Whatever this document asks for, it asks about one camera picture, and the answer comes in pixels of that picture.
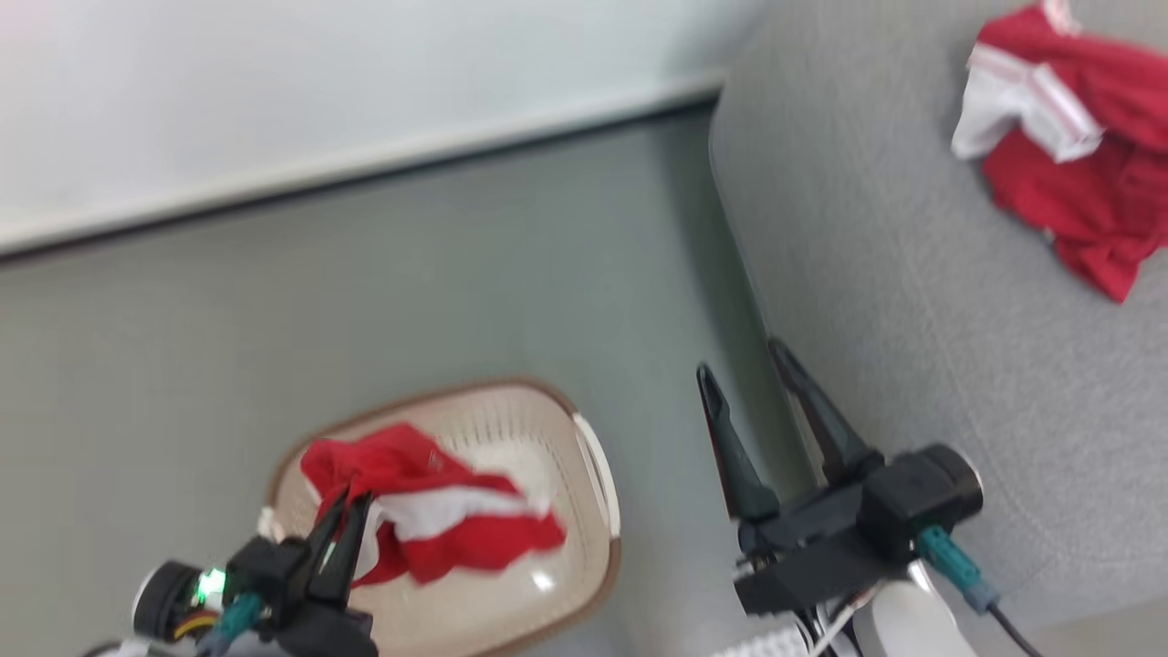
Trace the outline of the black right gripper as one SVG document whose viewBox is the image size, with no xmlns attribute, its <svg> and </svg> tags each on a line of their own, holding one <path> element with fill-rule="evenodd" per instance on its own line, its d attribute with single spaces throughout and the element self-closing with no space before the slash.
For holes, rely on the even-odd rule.
<svg viewBox="0 0 1168 657">
<path fill-rule="evenodd" d="M 696 383 L 712 440 L 714 464 L 726 514 L 738 521 L 741 565 L 735 594 L 748 616 L 802 613 L 834 599 L 901 578 L 913 563 L 913 541 L 868 523 L 862 503 L 869 486 L 908 459 L 884 463 L 780 339 L 769 340 L 776 372 L 809 429 L 826 484 L 801 505 L 784 511 L 776 491 L 756 473 L 735 431 L 730 406 L 704 362 Z"/>
</svg>

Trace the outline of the red garment with striped cuff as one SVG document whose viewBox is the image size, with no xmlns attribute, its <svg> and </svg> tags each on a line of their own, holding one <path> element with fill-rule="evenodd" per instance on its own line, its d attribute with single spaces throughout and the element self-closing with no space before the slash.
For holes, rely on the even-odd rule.
<svg viewBox="0 0 1168 657">
<path fill-rule="evenodd" d="M 1068 0 L 985 22 L 951 148 L 1113 302 L 1168 248 L 1168 53 L 1085 33 Z"/>
</svg>

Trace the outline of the light grey fabric sofa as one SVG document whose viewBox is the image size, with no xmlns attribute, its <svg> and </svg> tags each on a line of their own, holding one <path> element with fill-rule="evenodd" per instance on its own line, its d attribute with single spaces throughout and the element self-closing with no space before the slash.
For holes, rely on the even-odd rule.
<svg viewBox="0 0 1168 657">
<path fill-rule="evenodd" d="M 1168 599 L 1168 249 L 1118 305 L 952 154 L 976 32 L 1027 0 L 773 0 L 714 178 L 767 331 L 888 454 L 955 447 L 1015 622 Z"/>
</svg>

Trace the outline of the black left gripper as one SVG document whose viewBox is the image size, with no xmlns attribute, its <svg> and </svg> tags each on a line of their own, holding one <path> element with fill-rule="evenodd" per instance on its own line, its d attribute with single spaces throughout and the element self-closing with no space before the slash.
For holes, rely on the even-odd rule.
<svg viewBox="0 0 1168 657">
<path fill-rule="evenodd" d="M 259 611 L 225 657 L 380 657 L 371 615 L 349 606 L 370 507 L 342 489 L 306 540 L 252 537 L 229 558 L 225 601 L 258 599 Z"/>
</svg>

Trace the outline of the red garment with white panel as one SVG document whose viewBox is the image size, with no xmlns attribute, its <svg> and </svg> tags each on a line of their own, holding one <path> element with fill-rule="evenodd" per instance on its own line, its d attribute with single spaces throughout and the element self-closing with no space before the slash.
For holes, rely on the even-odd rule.
<svg viewBox="0 0 1168 657">
<path fill-rule="evenodd" d="M 359 441 L 317 441 L 301 473 L 318 511 L 368 496 L 354 586 L 450 570 L 505 570 L 522 556 L 559 549 L 566 530 L 548 502 L 534 502 L 503 473 L 484 473 L 427 433 L 398 423 Z"/>
</svg>

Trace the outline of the cream perforated laundry basket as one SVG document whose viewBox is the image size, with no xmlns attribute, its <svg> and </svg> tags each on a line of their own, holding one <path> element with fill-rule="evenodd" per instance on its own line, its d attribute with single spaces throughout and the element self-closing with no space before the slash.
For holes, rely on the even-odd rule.
<svg viewBox="0 0 1168 657">
<path fill-rule="evenodd" d="M 588 618 L 621 563 L 621 509 L 609 458 L 562 390 L 530 376 L 481 380 L 392 401 L 317 433 L 352 441 L 409 422 L 472 466 L 508 475 L 551 502 L 566 545 L 500 573 L 452 570 L 366 586 L 350 604 L 371 616 L 380 657 L 513 657 Z"/>
</svg>

